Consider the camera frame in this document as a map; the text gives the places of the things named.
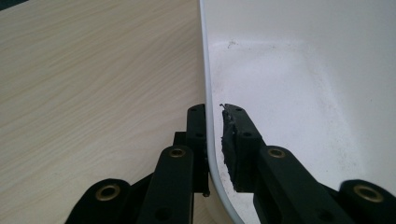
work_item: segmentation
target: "light wood grain surface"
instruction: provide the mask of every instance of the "light wood grain surface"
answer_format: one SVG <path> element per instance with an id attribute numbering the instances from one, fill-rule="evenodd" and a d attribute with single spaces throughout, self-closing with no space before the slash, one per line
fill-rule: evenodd
<path id="1" fill-rule="evenodd" d="M 0 222 L 64 223 L 134 183 L 204 102 L 196 1 L 31 0 L 0 12 Z M 194 223 L 213 223 L 201 196 Z"/>

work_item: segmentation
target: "screw hole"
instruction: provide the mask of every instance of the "screw hole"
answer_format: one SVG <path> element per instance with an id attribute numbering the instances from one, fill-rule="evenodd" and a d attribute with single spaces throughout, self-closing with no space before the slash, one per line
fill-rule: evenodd
<path id="1" fill-rule="evenodd" d="M 270 148 L 268 150 L 268 154 L 270 154 L 270 156 L 275 158 L 284 158 L 286 156 L 284 151 L 277 148 Z"/>
<path id="2" fill-rule="evenodd" d="M 169 155 L 173 158 L 183 157 L 186 152 L 180 148 L 174 148 L 169 152 Z"/>
<path id="3" fill-rule="evenodd" d="M 96 191 L 96 199 L 101 202 L 110 201 L 120 194 L 120 187 L 117 184 L 106 185 Z"/>
<path id="4" fill-rule="evenodd" d="M 382 203 L 384 201 L 384 197 L 375 189 L 372 189 L 368 186 L 357 185 L 353 188 L 356 194 L 358 194 L 361 198 L 372 202 L 372 203 Z"/>
<path id="5" fill-rule="evenodd" d="M 155 212 L 155 218 L 159 221 L 167 221 L 172 216 L 172 209 L 164 207 Z"/>

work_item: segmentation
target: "white plastic container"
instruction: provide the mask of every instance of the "white plastic container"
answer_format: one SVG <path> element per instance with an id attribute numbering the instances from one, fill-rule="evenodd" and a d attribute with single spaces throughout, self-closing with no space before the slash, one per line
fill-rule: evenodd
<path id="1" fill-rule="evenodd" d="M 264 141 L 320 183 L 360 178 L 396 194 L 395 1 L 201 0 L 200 9 L 209 163 L 234 222 L 258 219 L 223 164 L 224 103 L 245 108 Z"/>

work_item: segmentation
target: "curved edge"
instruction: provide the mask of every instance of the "curved edge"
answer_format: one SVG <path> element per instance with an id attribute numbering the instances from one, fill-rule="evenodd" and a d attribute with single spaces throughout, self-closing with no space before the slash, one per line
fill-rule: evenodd
<path id="1" fill-rule="evenodd" d="M 210 66 L 209 66 L 209 49 L 207 43 L 207 30 L 206 30 L 206 19 L 205 19 L 205 0 L 199 0 L 199 13 L 201 17 L 201 35 L 202 35 L 202 47 L 204 53 L 204 73 L 205 73 L 205 112 L 206 112 L 206 142 L 207 142 L 207 157 L 209 161 L 210 174 L 212 176 L 212 182 L 215 189 L 220 197 L 220 200 L 234 223 L 244 223 L 242 218 L 238 216 L 233 205 L 228 199 L 227 193 L 221 184 L 219 169 L 216 161 L 216 150 L 215 150 L 215 132 L 214 132 L 214 120 L 213 120 L 213 102 L 212 102 L 212 86 L 210 78 Z"/>

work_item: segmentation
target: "wooden table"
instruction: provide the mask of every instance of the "wooden table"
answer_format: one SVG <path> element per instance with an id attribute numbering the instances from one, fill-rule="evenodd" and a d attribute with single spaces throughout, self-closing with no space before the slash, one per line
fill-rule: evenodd
<path id="1" fill-rule="evenodd" d="M 0 222 L 64 223 L 153 172 L 204 102 L 196 1 L 31 0 L 0 12 Z M 195 197 L 194 223 L 213 223 Z"/>

